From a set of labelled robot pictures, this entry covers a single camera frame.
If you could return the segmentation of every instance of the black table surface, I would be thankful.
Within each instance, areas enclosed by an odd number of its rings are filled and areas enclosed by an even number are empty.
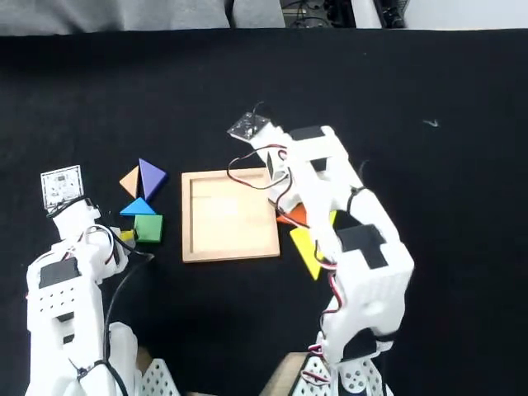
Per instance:
[[[26,268],[58,240],[40,173],[69,165],[111,215],[130,202],[118,181],[138,157],[170,175],[152,203],[165,215],[157,262],[128,284],[115,318],[180,389],[257,394],[314,341],[331,293],[289,227],[278,258],[181,260],[180,173],[246,153],[225,131],[260,100],[286,130],[331,125],[356,166],[368,160],[365,183],[415,260],[388,358],[394,392],[521,394],[527,41],[528,31],[326,30],[0,39],[2,394],[29,379]],[[105,304],[119,279],[103,284]]]

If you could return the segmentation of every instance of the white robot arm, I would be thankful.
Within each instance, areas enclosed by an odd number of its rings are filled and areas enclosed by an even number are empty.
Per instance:
[[[103,316],[98,285],[129,263],[120,230],[98,222],[99,210],[83,196],[65,201],[48,217],[62,240],[27,270],[31,374],[26,396],[139,396],[154,390],[179,396],[162,360],[141,375],[136,336],[123,323],[109,323],[111,308]],[[143,256],[143,263],[153,258],[127,250]],[[132,267],[118,289],[140,267]],[[155,384],[156,375],[164,376],[162,384]]]
[[[403,298],[413,260],[376,195],[363,186],[332,128],[287,134],[253,112],[228,133],[250,143],[266,164],[270,201],[280,212],[304,204],[307,224],[293,223],[309,228],[316,250],[325,257],[321,264],[330,270],[335,294],[310,350],[328,364],[332,392],[337,394],[338,372],[343,382],[343,373],[358,366],[360,359],[392,346],[405,310]],[[331,210],[346,211],[363,225],[336,232],[329,222]],[[358,337],[365,332],[370,336]]]

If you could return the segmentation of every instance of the wooden frame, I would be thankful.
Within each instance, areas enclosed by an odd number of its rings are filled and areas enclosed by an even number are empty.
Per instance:
[[[256,186],[269,183],[264,167],[231,173]],[[281,254],[267,191],[232,181],[226,171],[182,173],[181,222],[184,262]]]

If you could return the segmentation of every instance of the orange piece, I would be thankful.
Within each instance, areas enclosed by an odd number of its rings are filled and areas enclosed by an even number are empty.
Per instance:
[[[288,215],[293,220],[301,224],[306,224],[306,209],[304,208],[303,204],[298,204],[291,212],[289,212]],[[291,224],[286,219],[286,217],[284,217],[282,214],[279,217],[277,217],[277,222],[284,223],[284,224]]]
[[[129,194],[131,194],[134,198],[137,198],[138,195],[138,178],[139,178],[139,167],[135,167],[128,173],[125,177],[123,177],[119,184],[123,186],[125,190],[128,191]]]

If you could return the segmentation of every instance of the perforated bracket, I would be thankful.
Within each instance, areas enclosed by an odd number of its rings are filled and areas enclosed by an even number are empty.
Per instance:
[[[329,373],[321,359],[311,356],[301,370],[311,371],[317,375],[329,378]],[[383,396],[381,374],[371,359],[357,359],[339,365],[341,392],[338,394],[366,394],[367,396]],[[394,396],[389,386],[386,386],[387,396]],[[330,393],[330,385],[316,386],[299,377],[291,396],[334,396]]]
[[[141,396],[180,396],[163,359],[154,359],[143,375]]]

